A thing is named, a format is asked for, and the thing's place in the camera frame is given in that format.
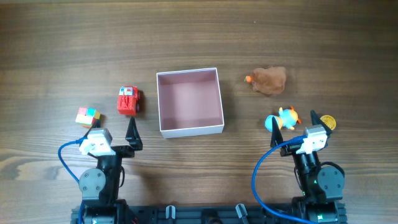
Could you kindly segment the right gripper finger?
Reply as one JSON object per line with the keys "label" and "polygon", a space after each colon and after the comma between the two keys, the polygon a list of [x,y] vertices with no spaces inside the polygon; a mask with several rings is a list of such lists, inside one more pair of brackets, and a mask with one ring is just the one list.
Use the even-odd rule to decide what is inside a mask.
{"label": "right gripper finger", "polygon": [[310,111],[312,125],[322,125],[326,131],[326,135],[329,136],[333,131],[320,119],[319,115],[314,110]]}
{"label": "right gripper finger", "polygon": [[283,137],[279,129],[278,122],[275,117],[272,118],[272,136],[271,136],[271,148],[276,147],[280,143],[283,143]]}

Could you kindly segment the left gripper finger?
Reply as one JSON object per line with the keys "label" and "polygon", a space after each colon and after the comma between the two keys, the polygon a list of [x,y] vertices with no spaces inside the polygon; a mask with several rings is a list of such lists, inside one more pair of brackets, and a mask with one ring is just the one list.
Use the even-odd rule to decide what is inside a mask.
{"label": "left gripper finger", "polygon": [[100,128],[100,127],[101,127],[101,121],[100,121],[99,119],[97,119],[97,120],[94,122],[94,124],[91,126],[91,128],[90,128],[90,129],[86,132],[86,134],[83,136],[83,138],[87,138],[89,132],[90,132],[92,129]]}
{"label": "left gripper finger", "polygon": [[137,130],[136,120],[134,117],[130,117],[125,140],[129,143],[134,151],[142,150],[143,143]]}

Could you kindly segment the red toy fire truck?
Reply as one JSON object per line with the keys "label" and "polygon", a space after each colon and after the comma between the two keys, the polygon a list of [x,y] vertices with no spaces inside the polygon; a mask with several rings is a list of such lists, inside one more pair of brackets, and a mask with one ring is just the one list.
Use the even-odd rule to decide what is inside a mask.
{"label": "red toy fire truck", "polygon": [[119,89],[117,110],[119,114],[135,116],[139,111],[141,93],[136,86],[122,86]]}

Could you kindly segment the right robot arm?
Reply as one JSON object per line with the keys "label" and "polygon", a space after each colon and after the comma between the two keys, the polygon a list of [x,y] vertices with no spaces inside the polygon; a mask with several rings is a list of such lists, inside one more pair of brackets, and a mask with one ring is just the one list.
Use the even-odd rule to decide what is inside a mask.
{"label": "right robot arm", "polygon": [[274,205],[279,215],[263,211],[265,223],[296,223],[287,217],[314,223],[347,223],[345,204],[340,203],[345,186],[345,172],[334,162],[320,162],[317,152],[327,147],[332,130],[314,110],[310,112],[312,125],[304,129],[300,142],[284,141],[280,130],[272,131],[271,147],[282,143],[282,157],[294,160],[294,174],[303,195],[290,204]]}

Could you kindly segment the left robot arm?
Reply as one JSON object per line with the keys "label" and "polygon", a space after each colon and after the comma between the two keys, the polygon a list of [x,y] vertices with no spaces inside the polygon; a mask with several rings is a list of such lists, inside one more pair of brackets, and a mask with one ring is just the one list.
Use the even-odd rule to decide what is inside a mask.
{"label": "left robot arm", "polygon": [[83,137],[79,150],[97,160],[95,168],[88,169],[79,178],[83,208],[78,217],[82,223],[138,223],[139,219],[124,199],[119,199],[119,188],[124,184],[124,158],[133,158],[141,151],[143,143],[139,136],[135,118],[131,117],[127,127],[126,145],[112,146],[113,140],[100,122]]}

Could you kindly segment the colourful two-by-two puzzle cube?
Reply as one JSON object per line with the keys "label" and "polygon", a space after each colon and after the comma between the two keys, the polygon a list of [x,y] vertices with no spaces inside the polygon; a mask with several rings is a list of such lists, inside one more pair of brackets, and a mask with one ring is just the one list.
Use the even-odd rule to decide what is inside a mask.
{"label": "colourful two-by-two puzzle cube", "polygon": [[79,107],[75,122],[83,127],[91,128],[100,116],[101,113],[94,108]]}

